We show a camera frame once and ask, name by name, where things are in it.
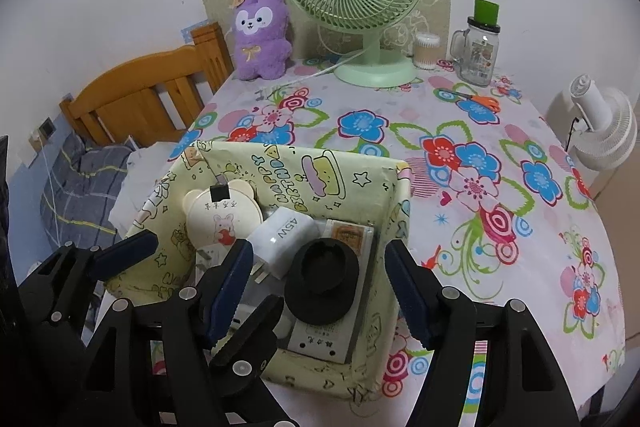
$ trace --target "purple plush toy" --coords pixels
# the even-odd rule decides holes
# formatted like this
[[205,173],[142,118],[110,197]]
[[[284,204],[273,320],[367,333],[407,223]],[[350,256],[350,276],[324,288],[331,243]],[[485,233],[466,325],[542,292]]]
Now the purple plush toy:
[[237,77],[280,78],[292,50],[284,38],[289,22],[284,0],[244,0],[236,8],[235,16]]

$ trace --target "jar handle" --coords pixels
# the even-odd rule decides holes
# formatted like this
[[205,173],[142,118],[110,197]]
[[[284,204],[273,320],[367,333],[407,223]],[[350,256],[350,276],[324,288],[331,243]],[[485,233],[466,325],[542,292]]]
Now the jar handle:
[[456,48],[456,44],[458,42],[458,38],[460,36],[465,38],[465,42],[466,42],[466,35],[469,33],[469,30],[456,30],[453,32],[453,35],[451,36],[451,46],[449,47],[449,54],[451,55],[452,60],[456,63],[459,64],[462,61],[462,55],[456,55],[454,53],[454,49]]

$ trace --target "fan base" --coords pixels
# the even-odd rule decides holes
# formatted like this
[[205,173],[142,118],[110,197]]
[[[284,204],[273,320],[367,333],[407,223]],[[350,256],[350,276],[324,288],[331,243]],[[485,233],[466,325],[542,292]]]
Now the fan base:
[[[352,52],[341,58],[341,62]],[[397,87],[411,82],[415,76],[415,66],[410,58],[398,51],[380,50],[380,60],[367,64],[366,54],[350,60],[335,69],[335,76],[343,82],[362,87]]]

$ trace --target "table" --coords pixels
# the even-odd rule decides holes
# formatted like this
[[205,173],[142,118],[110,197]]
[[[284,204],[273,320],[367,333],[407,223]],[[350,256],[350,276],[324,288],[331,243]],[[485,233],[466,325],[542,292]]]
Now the table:
[[[474,87],[460,82],[445,60],[388,89],[351,86],[333,73],[307,78],[331,64],[297,61],[279,80],[230,78],[172,156],[195,139],[213,139],[406,160],[413,170],[415,260],[472,299],[524,301],[579,407],[624,360],[622,299],[588,189],[543,117],[508,77]],[[493,98],[499,112],[478,97]],[[486,344],[478,343],[462,425],[474,422],[485,358]],[[358,405],[271,388],[306,427],[399,426],[430,360],[399,317],[378,400]]]

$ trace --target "bunny illustration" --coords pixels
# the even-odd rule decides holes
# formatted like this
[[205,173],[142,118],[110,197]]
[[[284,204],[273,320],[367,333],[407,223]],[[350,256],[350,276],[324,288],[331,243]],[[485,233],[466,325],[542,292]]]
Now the bunny illustration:
[[219,215],[213,216],[215,224],[215,237],[220,245],[230,247],[236,240],[236,232],[234,230],[234,215],[227,214],[226,217]]
[[236,75],[240,80],[280,78],[292,47],[285,38],[289,8],[284,0],[244,0],[234,12]]

